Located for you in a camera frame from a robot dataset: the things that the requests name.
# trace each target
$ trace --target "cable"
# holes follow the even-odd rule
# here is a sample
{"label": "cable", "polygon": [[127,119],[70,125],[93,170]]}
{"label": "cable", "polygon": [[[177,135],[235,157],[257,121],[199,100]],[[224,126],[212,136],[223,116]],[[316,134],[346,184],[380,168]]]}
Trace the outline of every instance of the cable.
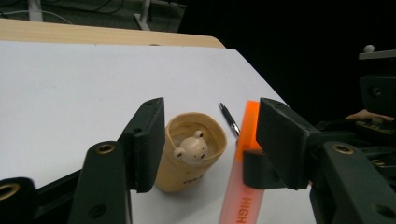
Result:
{"label": "cable", "polygon": [[[42,13],[50,14],[50,15],[55,16],[55,17],[58,17],[59,19],[61,19],[61,20],[65,21],[65,22],[67,22],[67,23],[73,25],[73,23],[72,23],[71,21],[68,21],[67,19],[61,17],[61,16],[58,15],[58,14],[55,14],[55,13],[50,12],[50,11],[41,11],[41,12],[42,12]],[[20,11],[4,12],[4,13],[2,13],[2,14],[3,14],[3,15],[12,15],[12,14],[19,14],[19,13],[29,13],[29,10],[20,10]]]}
{"label": "cable", "polygon": [[73,11],[80,11],[80,12],[96,12],[96,13],[101,13],[101,14],[113,14],[116,13],[118,11],[120,11],[120,9],[123,7],[124,5],[124,1],[125,0],[121,0],[120,5],[117,9],[113,10],[113,11],[109,11],[109,12],[102,12],[100,11],[102,8],[104,8],[105,6],[107,6],[109,3],[111,3],[114,0],[107,0],[106,2],[104,2],[101,6],[99,6],[98,8],[95,9],[82,9],[82,8],[77,8],[77,7],[64,7],[64,6],[59,6],[59,5],[53,5],[49,2],[43,2],[41,5],[45,6],[45,7],[55,7],[55,8],[59,8],[59,9],[65,9],[65,10],[73,10]]}
{"label": "cable", "polygon": [[6,14],[4,14],[3,12],[0,11],[0,14],[1,14],[4,18],[9,19],[9,17],[8,17]]}

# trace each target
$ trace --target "brass screw insert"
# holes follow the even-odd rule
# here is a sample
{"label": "brass screw insert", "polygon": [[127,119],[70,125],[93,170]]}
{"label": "brass screw insert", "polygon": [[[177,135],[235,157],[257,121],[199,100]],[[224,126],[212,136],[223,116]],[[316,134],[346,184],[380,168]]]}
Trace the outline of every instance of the brass screw insert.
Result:
{"label": "brass screw insert", "polygon": [[376,166],[385,165],[385,163],[383,161],[381,161],[381,160],[372,160],[371,163],[376,165]]}
{"label": "brass screw insert", "polygon": [[347,154],[347,155],[350,155],[350,154],[354,153],[354,150],[352,148],[346,147],[346,146],[343,146],[343,145],[335,145],[333,147],[333,149],[336,150],[339,153],[343,153],[343,154]]}
{"label": "brass screw insert", "polygon": [[114,151],[116,147],[114,145],[101,145],[96,149],[96,153],[100,155],[104,155]]}
{"label": "brass screw insert", "polygon": [[16,183],[9,183],[0,186],[0,201],[3,201],[14,195],[20,189],[20,185]]}

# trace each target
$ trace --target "small bear figurine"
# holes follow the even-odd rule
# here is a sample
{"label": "small bear figurine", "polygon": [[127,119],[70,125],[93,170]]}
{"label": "small bear figurine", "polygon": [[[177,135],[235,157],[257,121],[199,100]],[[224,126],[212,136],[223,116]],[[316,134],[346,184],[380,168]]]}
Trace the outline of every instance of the small bear figurine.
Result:
{"label": "small bear figurine", "polygon": [[174,157],[187,164],[199,164],[207,155],[207,144],[201,131],[196,131],[194,136],[184,139],[175,149]]}

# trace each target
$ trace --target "white paper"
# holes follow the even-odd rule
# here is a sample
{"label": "white paper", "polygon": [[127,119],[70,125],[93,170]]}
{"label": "white paper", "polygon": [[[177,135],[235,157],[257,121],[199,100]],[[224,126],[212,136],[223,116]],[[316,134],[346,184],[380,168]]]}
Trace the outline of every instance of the white paper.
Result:
{"label": "white paper", "polygon": [[[165,122],[206,113],[228,146],[190,189],[132,191],[136,224],[217,223],[235,138],[224,103],[241,125],[248,100],[282,101],[233,49],[44,44],[0,41],[0,179],[25,176],[40,188],[81,169],[86,151],[117,140],[141,104],[163,97]],[[258,223],[315,223],[309,190],[264,192]]]}

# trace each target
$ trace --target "screw hole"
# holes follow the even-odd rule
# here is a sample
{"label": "screw hole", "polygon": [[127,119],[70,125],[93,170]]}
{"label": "screw hole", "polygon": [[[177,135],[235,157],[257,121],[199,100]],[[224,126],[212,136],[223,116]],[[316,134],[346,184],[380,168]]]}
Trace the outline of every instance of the screw hole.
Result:
{"label": "screw hole", "polygon": [[348,154],[348,155],[353,153],[353,149],[352,148],[345,147],[345,146],[342,146],[342,145],[335,145],[334,146],[334,150],[336,150],[336,151],[338,151],[340,153],[343,153],[343,154]]}
{"label": "screw hole", "polygon": [[141,133],[143,130],[141,128],[135,128],[134,133]]}
{"label": "screw hole", "polygon": [[384,217],[388,218],[396,218],[395,213],[388,207],[381,205],[381,204],[376,204],[375,205],[375,211],[379,214],[381,214]]}
{"label": "screw hole", "polygon": [[116,149],[116,147],[114,147],[113,145],[102,145],[96,149],[96,153],[97,154],[107,154],[107,153],[114,151],[114,149]]}
{"label": "screw hole", "polygon": [[385,165],[385,163],[381,160],[372,160],[372,164],[374,164],[376,166]]}
{"label": "screw hole", "polygon": [[97,204],[90,209],[88,216],[91,219],[97,219],[101,217],[107,211],[107,207],[104,204]]}
{"label": "screw hole", "polygon": [[381,89],[379,89],[378,87],[372,87],[372,88],[371,88],[371,94],[372,94],[374,97],[380,97],[381,94],[382,94],[382,91],[381,91]]}
{"label": "screw hole", "polygon": [[3,201],[14,195],[20,189],[19,184],[10,183],[0,186],[0,201]]}

